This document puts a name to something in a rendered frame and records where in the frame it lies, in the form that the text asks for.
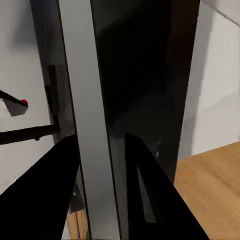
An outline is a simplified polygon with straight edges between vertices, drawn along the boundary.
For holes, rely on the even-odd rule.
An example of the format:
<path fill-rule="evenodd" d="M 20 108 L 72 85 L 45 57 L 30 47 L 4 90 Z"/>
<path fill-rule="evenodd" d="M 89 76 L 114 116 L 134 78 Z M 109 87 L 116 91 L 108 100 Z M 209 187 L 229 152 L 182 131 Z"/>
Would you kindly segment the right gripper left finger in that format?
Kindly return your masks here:
<path fill-rule="evenodd" d="M 74 134 L 0 194 L 0 240 L 61 240 L 78 167 Z"/>

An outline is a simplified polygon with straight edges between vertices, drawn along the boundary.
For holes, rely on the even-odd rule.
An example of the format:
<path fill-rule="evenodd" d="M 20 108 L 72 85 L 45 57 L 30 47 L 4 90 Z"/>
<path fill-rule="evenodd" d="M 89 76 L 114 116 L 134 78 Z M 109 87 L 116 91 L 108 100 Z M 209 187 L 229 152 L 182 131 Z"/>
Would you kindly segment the notebook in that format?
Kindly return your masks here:
<path fill-rule="evenodd" d="M 90 240 L 122 240 L 93 0 L 56 0 Z"/>

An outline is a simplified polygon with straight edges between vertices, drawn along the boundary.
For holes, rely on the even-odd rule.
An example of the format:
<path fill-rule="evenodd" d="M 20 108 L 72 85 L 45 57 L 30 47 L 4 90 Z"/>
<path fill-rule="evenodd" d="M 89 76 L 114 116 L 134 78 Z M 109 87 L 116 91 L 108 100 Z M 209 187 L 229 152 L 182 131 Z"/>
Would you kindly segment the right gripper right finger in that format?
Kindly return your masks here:
<path fill-rule="evenodd" d="M 145 142 L 125 140 L 129 240 L 210 240 Z M 145 220 L 137 167 L 156 223 Z"/>

